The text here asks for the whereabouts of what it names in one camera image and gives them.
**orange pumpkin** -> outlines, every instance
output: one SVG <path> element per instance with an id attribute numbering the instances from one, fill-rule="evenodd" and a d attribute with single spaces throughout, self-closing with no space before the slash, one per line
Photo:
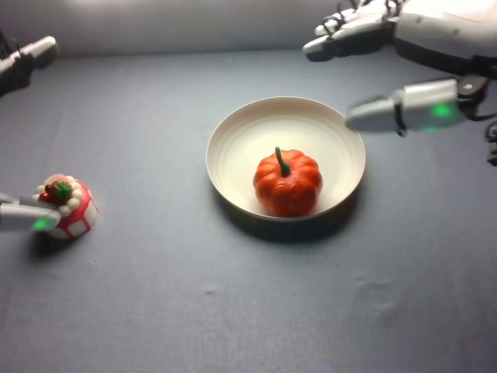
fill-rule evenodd
<path id="1" fill-rule="evenodd" d="M 259 202 L 280 217 L 309 214 L 318 201 L 322 177 L 318 164 L 298 150 L 276 152 L 264 158 L 254 176 Z"/>

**white backdrop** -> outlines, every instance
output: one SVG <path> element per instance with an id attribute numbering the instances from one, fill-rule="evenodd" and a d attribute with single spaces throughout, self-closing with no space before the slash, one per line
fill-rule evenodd
<path id="1" fill-rule="evenodd" d="M 300 48 L 338 0 L 1 0 L 0 29 L 65 55 Z"/>

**gray tablecloth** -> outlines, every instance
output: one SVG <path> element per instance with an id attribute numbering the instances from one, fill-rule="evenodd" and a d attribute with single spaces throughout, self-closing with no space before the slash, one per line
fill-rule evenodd
<path id="1" fill-rule="evenodd" d="M 101 214 L 69 247 L 1 234 L 0 372 L 497 371 L 484 124 L 365 134 L 365 177 L 327 235 L 235 216 L 204 165 L 214 128 L 250 101 L 345 111 L 441 75 L 390 51 L 68 59 L 36 74 L 0 100 L 0 190 L 71 174 Z"/>

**round plate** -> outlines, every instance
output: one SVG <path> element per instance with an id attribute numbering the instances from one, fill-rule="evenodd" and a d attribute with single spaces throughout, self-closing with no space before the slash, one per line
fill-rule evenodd
<path id="1" fill-rule="evenodd" d="M 310 215 L 279 218 L 257 201 L 255 170 L 276 146 L 300 150 L 319 165 L 323 188 Z M 365 165 L 363 141 L 345 126 L 343 116 L 322 103 L 297 97 L 273 97 L 243 106 L 217 126 L 207 146 L 207 171 L 217 191 L 240 210 L 269 220 L 303 220 L 331 210 L 356 189 Z"/>

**green led indicator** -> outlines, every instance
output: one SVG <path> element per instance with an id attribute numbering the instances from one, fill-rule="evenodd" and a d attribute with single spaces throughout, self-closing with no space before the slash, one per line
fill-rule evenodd
<path id="1" fill-rule="evenodd" d="M 454 108 L 446 103 L 439 103 L 432 107 L 432 115 L 435 118 L 451 118 L 454 116 Z"/>
<path id="2" fill-rule="evenodd" d="M 34 222 L 33 229 L 35 231 L 46 231 L 54 226 L 54 223 L 50 219 L 41 218 Z"/>
<path id="3" fill-rule="evenodd" d="M 436 132 L 438 132 L 439 128 L 438 127 L 435 127 L 435 126 L 428 126 L 428 127 L 425 127 L 425 132 L 427 134 L 435 134 Z"/>

